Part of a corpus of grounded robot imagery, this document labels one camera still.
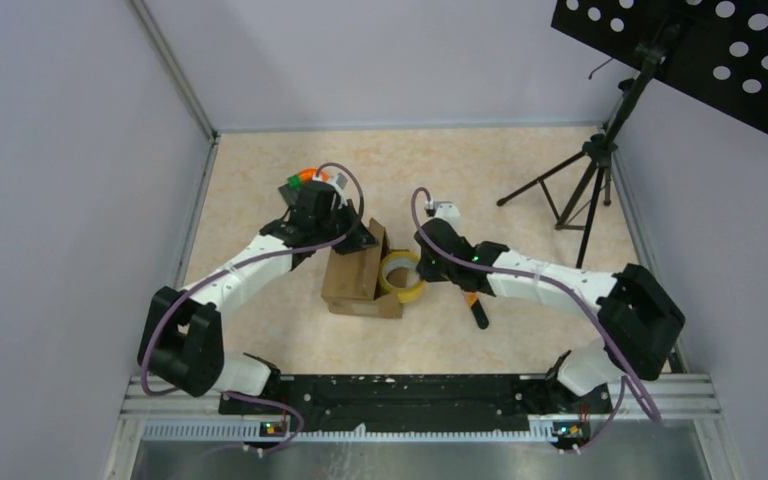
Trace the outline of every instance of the black music stand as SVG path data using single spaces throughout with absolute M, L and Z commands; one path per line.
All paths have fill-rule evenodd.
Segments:
M 581 151 L 496 202 L 503 206 L 540 185 L 558 230 L 582 230 L 581 268 L 599 192 L 610 205 L 614 143 L 643 90 L 653 79 L 768 134 L 768 2 L 717 0 L 559 0 L 552 27 L 640 70 L 620 84 L 622 100 L 605 133 Z M 559 214 L 545 180 L 585 156 L 581 180 Z M 573 209 L 596 177 L 584 225 L 570 225 Z

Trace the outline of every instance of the brown cardboard box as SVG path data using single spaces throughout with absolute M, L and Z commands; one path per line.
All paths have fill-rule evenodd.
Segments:
M 338 315 L 402 318 L 398 296 L 385 293 L 378 286 L 381 260 L 391 251 L 387 231 L 374 218 L 369 220 L 369 231 L 378 239 L 376 247 L 348 255 L 337 255 L 331 250 L 322 282 L 322 299 L 328 304 L 328 311 Z M 404 273 L 396 270 L 388 280 L 404 286 L 407 276 L 400 275 Z

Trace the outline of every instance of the beige floor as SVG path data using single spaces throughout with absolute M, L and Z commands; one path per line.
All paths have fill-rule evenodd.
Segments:
M 387 130 L 224 135 L 196 236 L 187 282 L 244 248 L 285 206 L 276 188 L 325 161 L 362 182 L 365 217 L 384 224 L 394 246 L 417 250 L 410 194 L 428 187 L 454 201 L 461 233 L 547 261 L 573 265 L 580 232 L 552 228 L 539 188 L 504 208 L 495 201 L 578 151 L 592 128 Z M 563 201 L 586 161 L 547 184 Z M 583 212 L 579 217 L 583 221 Z M 331 315 L 319 298 L 327 255 L 267 285 L 233 318 L 225 348 L 249 352 L 287 373 L 543 372 L 563 351 L 595 338 L 583 319 L 536 304 L 482 297 L 490 328 L 481 331 L 459 290 L 429 285 L 401 320 Z M 619 202 L 599 206 L 585 269 L 621 270 L 635 261 Z

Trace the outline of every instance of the green object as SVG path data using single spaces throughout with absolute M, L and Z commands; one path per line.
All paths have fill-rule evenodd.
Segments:
M 293 190 L 302 188 L 302 183 L 302 179 L 298 175 L 293 175 L 292 177 L 287 178 L 287 185 L 289 185 Z

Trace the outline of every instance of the gray wall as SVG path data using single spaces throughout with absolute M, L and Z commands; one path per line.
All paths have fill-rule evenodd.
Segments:
M 628 72 L 548 0 L 148 4 L 220 130 L 595 124 Z
M 125 1 L 0 1 L 0 479 L 100 477 L 206 154 Z
M 682 342 L 751 478 L 768 478 L 768 136 L 653 84 L 620 151 Z

